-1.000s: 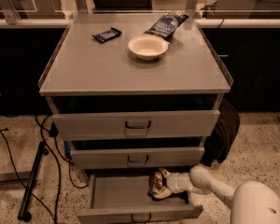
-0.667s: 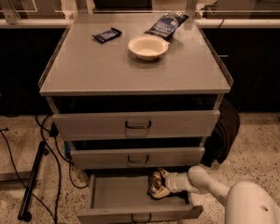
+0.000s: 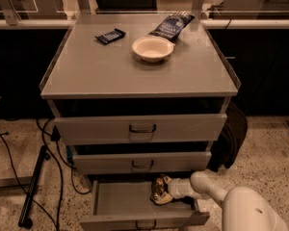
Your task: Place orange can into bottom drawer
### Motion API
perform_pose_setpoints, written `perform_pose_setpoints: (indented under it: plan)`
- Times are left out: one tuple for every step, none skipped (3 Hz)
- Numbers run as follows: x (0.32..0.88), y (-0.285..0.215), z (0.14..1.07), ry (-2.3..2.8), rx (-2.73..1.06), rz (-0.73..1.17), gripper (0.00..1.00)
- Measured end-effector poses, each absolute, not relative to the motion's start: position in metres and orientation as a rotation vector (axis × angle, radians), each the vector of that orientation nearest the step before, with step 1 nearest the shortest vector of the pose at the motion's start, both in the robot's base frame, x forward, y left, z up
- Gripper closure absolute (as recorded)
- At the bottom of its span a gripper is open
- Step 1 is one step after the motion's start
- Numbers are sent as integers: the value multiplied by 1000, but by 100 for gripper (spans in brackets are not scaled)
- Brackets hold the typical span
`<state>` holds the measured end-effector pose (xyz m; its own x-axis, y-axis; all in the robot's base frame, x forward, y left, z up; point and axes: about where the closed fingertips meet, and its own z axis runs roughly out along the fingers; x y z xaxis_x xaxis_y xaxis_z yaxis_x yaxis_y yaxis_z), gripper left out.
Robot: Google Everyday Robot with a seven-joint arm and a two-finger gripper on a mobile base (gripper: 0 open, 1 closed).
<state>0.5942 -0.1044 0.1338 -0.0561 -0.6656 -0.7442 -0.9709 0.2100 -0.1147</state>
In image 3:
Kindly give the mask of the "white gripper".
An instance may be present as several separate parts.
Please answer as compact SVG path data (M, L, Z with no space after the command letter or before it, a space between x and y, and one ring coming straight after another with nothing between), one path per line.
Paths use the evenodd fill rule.
M162 173L161 178L168 185L168 192L163 192L161 195L155 193L153 195L153 202L157 205L165 205L172 201L172 199L181 199L184 197L191 197L192 199L200 199L201 191L198 188L198 180L193 178L170 178L168 175Z

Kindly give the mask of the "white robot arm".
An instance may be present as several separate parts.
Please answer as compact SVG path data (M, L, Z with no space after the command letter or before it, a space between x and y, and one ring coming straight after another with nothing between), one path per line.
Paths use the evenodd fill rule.
M161 174L152 181L150 199L155 204L165 205L184 197L213 199L222 209L223 231L289 231L273 207L251 188L227 191L201 171L184 179Z

